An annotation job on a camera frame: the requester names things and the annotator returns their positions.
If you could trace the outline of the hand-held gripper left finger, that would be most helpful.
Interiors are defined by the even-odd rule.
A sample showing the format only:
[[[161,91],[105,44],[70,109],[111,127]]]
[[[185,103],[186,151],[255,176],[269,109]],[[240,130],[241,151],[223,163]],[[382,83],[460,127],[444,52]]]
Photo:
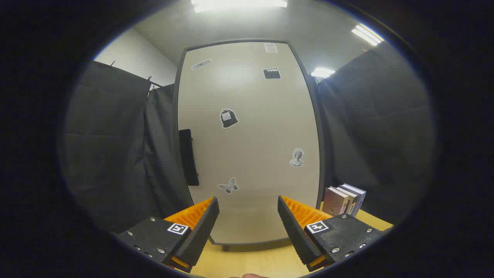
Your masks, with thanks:
[[[211,197],[164,219],[148,217],[116,234],[116,238],[148,258],[190,273],[219,213],[218,200]]]

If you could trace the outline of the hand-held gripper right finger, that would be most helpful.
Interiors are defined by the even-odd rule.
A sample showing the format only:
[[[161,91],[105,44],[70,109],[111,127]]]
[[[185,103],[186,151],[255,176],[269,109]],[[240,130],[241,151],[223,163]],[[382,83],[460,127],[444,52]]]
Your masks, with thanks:
[[[277,212],[308,271],[346,260],[385,235],[351,215],[331,216],[282,195],[277,198]]]

